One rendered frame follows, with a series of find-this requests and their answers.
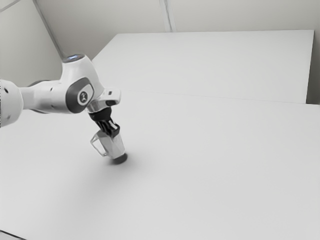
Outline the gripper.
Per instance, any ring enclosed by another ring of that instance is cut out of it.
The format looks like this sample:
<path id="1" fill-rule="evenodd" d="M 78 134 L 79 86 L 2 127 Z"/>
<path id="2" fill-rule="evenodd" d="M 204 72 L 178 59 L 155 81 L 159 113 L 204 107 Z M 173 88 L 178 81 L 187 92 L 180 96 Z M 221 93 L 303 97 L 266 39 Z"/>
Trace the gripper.
<path id="1" fill-rule="evenodd" d="M 116 137 L 120 133 L 120 126 L 114 123 L 112 118 L 112 108 L 106 107 L 100 111 L 89 113 L 89 117 L 99 126 L 104 133 L 109 133 L 110 137 Z"/>

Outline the faceted mug with angular handle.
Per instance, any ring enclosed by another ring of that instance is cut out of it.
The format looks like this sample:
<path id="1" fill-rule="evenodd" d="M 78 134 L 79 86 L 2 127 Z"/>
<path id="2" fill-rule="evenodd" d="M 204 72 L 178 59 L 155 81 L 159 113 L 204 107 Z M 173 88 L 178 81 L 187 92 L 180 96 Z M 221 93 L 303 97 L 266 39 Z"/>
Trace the faceted mug with angular handle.
<path id="1" fill-rule="evenodd" d="M 90 140 L 90 144 L 102 157 L 117 159 L 125 154 L 125 147 L 120 133 L 115 137 L 111 137 L 99 130 Z"/>

